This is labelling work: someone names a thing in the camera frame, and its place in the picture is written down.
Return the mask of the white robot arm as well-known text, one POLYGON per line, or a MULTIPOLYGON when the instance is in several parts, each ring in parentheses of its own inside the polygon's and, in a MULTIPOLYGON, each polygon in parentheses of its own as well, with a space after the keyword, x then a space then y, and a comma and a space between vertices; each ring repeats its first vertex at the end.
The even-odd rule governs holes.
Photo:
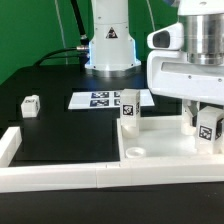
MULTIPOLYGON (((129 34, 128 0, 90 0, 94 36, 86 67, 108 75, 140 64, 129 34)), ((176 23, 147 36, 152 93, 182 100, 197 126, 224 121, 224 0, 164 0, 176 23)))

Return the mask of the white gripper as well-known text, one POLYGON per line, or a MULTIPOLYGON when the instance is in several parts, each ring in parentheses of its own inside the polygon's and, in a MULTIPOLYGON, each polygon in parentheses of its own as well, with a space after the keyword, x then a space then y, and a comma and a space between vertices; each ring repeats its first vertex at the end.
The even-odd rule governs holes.
POLYGON ((152 51, 147 84, 153 94, 184 99, 182 115, 190 127, 196 126, 199 102, 224 105, 224 65, 191 64, 182 51, 152 51))

